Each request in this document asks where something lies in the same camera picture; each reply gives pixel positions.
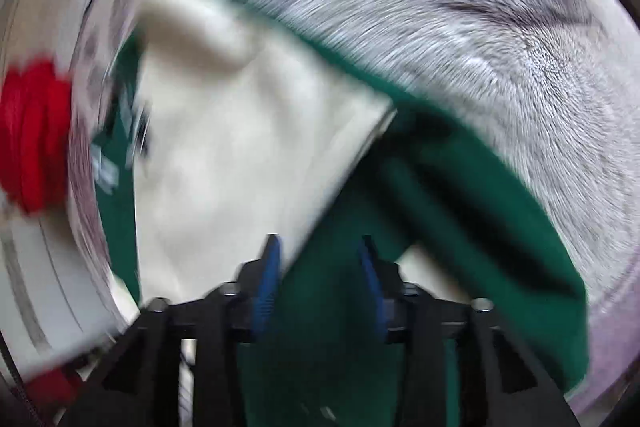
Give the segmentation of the green varsity jacket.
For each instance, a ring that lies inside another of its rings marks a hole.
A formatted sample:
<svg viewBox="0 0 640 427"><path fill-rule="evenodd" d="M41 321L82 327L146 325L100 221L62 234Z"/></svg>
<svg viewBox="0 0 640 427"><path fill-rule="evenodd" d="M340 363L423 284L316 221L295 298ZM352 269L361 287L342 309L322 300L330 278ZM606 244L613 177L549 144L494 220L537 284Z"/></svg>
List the green varsity jacket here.
<svg viewBox="0 0 640 427"><path fill-rule="evenodd" d="M366 236L432 296L492 301L563 397L585 375L586 291L558 233L437 105L241 0L134 0L112 78L94 186L142 310L281 241L266 328L236 347L243 426L397 426L402 349L375 334Z"/></svg>

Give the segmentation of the red folded duvet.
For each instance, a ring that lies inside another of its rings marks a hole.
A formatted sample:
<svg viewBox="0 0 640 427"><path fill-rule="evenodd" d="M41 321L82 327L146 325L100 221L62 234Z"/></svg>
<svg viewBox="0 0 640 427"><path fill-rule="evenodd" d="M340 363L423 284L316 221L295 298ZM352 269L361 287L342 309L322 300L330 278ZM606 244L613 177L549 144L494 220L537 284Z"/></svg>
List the red folded duvet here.
<svg viewBox="0 0 640 427"><path fill-rule="evenodd" d="M8 70L1 89L1 187L26 215L65 200L70 117L72 84L51 60Z"/></svg>

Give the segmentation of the floral bed blanket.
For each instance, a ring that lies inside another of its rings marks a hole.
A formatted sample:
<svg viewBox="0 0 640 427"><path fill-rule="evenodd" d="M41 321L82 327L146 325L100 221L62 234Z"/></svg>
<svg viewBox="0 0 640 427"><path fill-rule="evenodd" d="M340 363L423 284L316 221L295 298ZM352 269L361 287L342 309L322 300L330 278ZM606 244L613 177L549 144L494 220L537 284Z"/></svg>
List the floral bed blanket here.
<svg viewBox="0 0 640 427"><path fill-rule="evenodd" d="M255 0L474 129L520 176L584 279L585 412L639 354L639 29L618 0ZM92 0L74 56L72 221L106 270L87 141L132 0Z"/></svg>

